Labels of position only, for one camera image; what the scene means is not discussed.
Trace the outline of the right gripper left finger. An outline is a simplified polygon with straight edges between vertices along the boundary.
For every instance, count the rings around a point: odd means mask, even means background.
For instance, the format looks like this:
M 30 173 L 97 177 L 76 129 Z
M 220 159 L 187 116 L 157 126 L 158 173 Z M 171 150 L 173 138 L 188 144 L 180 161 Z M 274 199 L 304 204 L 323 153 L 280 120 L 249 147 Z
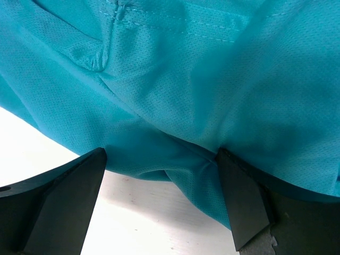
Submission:
M 1 187 L 1 254 L 80 254 L 106 163 L 97 148 Z

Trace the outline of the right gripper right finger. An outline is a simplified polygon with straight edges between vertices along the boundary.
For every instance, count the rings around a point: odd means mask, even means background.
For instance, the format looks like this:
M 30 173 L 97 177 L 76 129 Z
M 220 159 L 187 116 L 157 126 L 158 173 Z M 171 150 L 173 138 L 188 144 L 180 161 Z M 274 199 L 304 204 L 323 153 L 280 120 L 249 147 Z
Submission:
M 339 197 L 283 181 L 225 149 L 216 162 L 239 254 L 339 254 Z

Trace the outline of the teal t-shirt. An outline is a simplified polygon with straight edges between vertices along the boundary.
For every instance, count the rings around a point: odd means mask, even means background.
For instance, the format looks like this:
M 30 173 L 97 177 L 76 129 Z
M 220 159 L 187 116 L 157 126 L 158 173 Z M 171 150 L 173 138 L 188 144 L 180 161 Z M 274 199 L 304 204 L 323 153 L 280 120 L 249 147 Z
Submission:
M 339 196 L 339 1 L 1 1 L 1 107 L 224 226 L 220 148 Z

